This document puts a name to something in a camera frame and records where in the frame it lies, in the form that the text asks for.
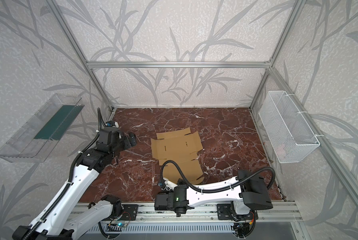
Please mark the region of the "brown cardboard box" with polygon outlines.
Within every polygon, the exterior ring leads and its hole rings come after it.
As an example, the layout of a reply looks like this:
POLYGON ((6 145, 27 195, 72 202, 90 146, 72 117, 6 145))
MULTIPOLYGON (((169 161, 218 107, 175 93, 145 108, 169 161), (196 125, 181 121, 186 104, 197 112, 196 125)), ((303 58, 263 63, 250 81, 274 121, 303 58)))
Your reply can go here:
POLYGON ((203 149, 199 132, 192 133, 190 128, 157 133, 156 139, 151 139, 152 157, 158 160, 159 165, 168 160, 176 162, 193 185, 204 180, 198 156, 203 149))

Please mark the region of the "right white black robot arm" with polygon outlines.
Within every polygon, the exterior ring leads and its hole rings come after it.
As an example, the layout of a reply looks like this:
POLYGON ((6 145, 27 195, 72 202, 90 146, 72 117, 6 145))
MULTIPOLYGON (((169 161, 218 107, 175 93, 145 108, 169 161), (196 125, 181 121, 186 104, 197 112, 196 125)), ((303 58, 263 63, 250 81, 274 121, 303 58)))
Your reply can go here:
POLYGON ((172 211, 180 217, 199 206, 229 202, 235 215, 247 216, 254 211, 273 208, 269 194, 273 183, 273 178, 265 183, 261 171, 244 170, 239 170, 236 177, 207 185, 177 185, 165 179, 163 192, 155 197, 154 210, 172 211))

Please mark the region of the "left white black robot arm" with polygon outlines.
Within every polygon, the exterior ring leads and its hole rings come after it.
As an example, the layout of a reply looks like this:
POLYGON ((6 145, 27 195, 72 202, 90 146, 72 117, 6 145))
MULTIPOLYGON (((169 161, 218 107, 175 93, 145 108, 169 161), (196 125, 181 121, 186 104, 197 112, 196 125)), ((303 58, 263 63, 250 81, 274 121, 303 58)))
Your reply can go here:
POLYGON ((123 133, 117 127, 105 127, 73 161, 68 180, 42 213, 27 226, 13 233, 15 240, 77 240, 100 221, 122 217, 124 208, 118 197, 106 195, 79 217, 68 217, 99 174, 124 150, 136 146, 134 133, 123 133))

